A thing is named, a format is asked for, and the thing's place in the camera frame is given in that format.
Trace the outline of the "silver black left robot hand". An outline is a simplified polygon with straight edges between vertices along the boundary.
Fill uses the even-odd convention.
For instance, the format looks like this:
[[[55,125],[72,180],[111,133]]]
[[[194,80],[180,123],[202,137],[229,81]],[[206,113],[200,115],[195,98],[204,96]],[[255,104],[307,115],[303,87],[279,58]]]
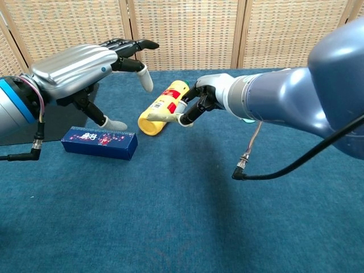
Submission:
[[[35,88],[45,103],[74,104],[100,128],[125,131],[125,123],[111,120],[89,101],[88,95],[96,83],[112,72],[135,72],[144,90],[151,92],[154,84],[147,65],[132,56],[157,48],[159,44],[148,39],[116,38],[101,44],[76,45],[32,64],[20,79]]]

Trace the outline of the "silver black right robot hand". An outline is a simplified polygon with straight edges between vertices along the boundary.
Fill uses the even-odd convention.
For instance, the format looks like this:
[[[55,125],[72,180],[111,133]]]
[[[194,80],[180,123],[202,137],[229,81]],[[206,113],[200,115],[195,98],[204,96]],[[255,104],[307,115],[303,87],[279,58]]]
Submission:
[[[185,113],[180,114],[177,122],[187,127],[192,125],[206,111],[215,109],[226,110],[227,107],[223,102],[223,94],[224,91],[229,91],[234,81],[235,78],[227,73],[199,77],[181,99],[186,105],[196,97],[198,97],[198,101]]]

